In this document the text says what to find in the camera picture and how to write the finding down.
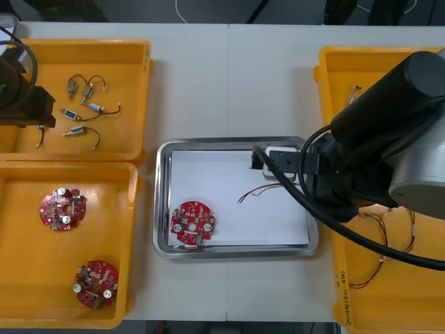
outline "red circuit board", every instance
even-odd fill
[[[211,210],[199,202],[185,202],[173,212],[171,232],[188,245],[200,245],[203,239],[210,240],[215,229],[215,217]]]
[[[118,272],[109,263],[95,260],[77,270],[73,289],[77,286],[77,299],[89,308],[100,308],[103,304],[110,305],[118,291]]]
[[[58,194],[58,189],[52,195],[46,196],[40,205],[40,219],[53,231],[71,230],[83,219],[86,212],[86,198],[80,195],[78,189],[65,189],[64,196]],[[69,223],[63,223],[64,216],[70,217]]]

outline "robotic arm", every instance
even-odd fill
[[[260,147],[254,147],[252,161],[266,164],[310,214],[335,232],[381,255],[444,271],[444,261],[383,246],[342,224],[357,215],[358,208],[376,203],[403,205],[445,219],[444,100],[445,60],[432,52],[417,52],[294,153],[298,168],[293,172],[302,192],[285,176],[289,169],[273,162]],[[318,161],[311,173],[305,164],[309,154]]]

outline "white table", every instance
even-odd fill
[[[171,138],[307,138],[321,126],[312,78],[321,47],[442,45],[444,32],[442,27],[25,23],[18,35],[149,40],[156,61],[145,138],[150,154],[153,143]],[[146,167],[140,173],[146,185],[138,198],[135,303],[127,319],[334,321],[326,230],[313,257],[165,260],[152,246],[153,175]]]

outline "stainless steel tray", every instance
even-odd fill
[[[268,146],[287,146],[300,149],[304,142],[300,137],[246,137],[178,139],[163,143],[156,155],[153,245],[157,253],[166,259],[313,255],[318,247],[318,224],[307,212],[309,243],[305,245],[168,245],[168,234],[170,232],[170,176],[173,151],[251,150],[254,145],[264,149]]]

